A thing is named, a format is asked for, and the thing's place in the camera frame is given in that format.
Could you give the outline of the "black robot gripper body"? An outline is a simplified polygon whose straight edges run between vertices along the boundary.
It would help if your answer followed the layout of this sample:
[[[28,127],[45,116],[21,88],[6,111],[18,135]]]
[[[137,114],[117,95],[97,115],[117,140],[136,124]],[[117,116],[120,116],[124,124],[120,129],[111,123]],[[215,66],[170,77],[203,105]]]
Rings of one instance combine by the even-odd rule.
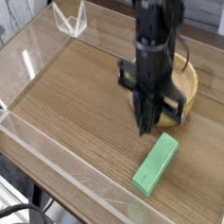
[[[125,59],[118,62],[118,83],[131,92],[140,90],[145,95],[161,95],[164,98],[162,111],[180,123],[186,96],[178,90],[171,78],[175,40],[166,39],[163,43],[137,40],[135,43],[135,62]],[[165,102],[166,98],[175,101],[176,108]]]

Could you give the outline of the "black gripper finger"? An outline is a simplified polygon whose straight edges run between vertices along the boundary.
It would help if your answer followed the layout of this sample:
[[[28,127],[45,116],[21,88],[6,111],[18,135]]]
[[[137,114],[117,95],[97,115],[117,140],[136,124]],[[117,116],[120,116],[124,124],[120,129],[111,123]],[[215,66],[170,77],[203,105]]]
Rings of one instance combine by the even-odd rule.
[[[152,126],[159,122],[164,98],[161,95],[145,95],[140,90],[133,91],[132,98],[139,134],[150,133]]]

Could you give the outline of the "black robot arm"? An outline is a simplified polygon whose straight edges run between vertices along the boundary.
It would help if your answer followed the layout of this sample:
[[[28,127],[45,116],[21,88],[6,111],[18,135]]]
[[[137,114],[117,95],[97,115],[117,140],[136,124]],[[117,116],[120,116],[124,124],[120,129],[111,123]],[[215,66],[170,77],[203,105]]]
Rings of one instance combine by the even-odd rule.
[[[162,114],[179,122],[186,96],[172,82],[181,0],[131,0],[135,22],[135,60],[118,62],[118,83],[132,91],[139,133],[149,133]]]

